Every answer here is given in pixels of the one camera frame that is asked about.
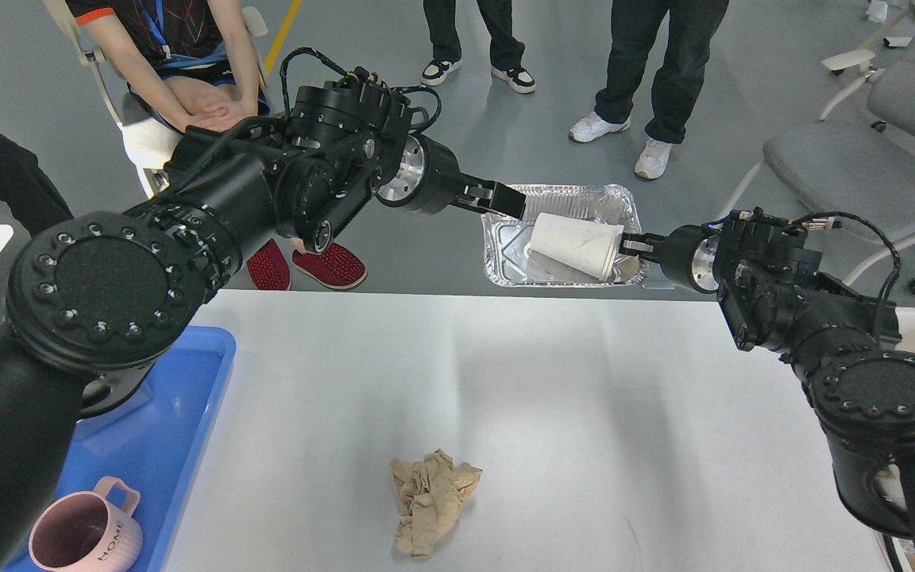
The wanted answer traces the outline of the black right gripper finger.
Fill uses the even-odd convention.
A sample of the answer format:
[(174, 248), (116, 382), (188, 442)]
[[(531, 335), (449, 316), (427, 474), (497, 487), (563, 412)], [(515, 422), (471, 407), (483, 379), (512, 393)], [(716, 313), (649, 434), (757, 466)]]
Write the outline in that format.
[(664, 236), (658, 234), (624, 234), (620, 238), (620, 253), (646, 261), (660, 261), (664, 241)]

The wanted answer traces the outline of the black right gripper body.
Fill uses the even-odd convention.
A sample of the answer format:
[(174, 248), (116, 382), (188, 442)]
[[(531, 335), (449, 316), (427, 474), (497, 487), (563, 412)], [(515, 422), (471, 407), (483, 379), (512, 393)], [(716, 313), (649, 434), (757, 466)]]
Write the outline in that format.
[(719, 289), (714, 274), (718, 245), (718, 233), (701, 226), (681, 226), (658, 244), (658, 264), (673, 284), (712, 294)]

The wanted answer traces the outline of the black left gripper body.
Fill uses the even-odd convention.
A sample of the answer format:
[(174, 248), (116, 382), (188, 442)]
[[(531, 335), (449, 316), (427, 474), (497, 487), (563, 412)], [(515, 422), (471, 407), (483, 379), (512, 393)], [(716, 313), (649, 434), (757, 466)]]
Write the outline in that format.
[(478, 211), (465, 195), (469, 181), (447, 146), (425, 135), (409, 135), (395, 178), (380, 186), (375, 198), (386, 207), (428, 216), (449, 205)]

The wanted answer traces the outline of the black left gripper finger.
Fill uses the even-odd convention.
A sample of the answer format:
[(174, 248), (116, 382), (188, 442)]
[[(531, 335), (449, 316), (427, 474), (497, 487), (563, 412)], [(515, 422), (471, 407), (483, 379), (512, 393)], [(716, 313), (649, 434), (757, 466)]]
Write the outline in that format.
[(511, 218), (523, 217), (525, 203), (526, 196), (522, 192), (496, 181), (467, 184), (457, 196), (457, 206), (461, 209)]

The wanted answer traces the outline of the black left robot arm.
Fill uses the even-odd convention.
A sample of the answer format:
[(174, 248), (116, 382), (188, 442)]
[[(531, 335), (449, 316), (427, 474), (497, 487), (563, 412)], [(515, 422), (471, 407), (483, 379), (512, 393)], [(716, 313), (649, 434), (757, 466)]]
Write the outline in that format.
[(116, 408), (201, 305), (273, 235), (323, 253), (369, 203), (520, 218), (522, 192), (461, 173), (409, 94), (365, 68), (301, 87), (283, 114), (190, 128), (168, 186), (55, 225), (18, 254), (0, 326), (0, 569), (55, 491), (74, 427)]

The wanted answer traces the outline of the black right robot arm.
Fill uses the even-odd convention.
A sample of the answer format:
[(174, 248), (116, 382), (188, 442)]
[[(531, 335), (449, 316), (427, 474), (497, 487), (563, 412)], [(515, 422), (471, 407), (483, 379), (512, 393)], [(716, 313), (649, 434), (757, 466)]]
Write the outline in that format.
[(806, 249), (805, 218), (730, 211), (671, 234), (626, 233), (620, 252), (660, 265), (677, 285), (714, 293), (743, 351), (780, 355), (817, 414), (836, 491), (861, 524), (915, 543), (915, 354), (897, 349), (890, 290), (901, 258), (876, 297), (820, 271)]

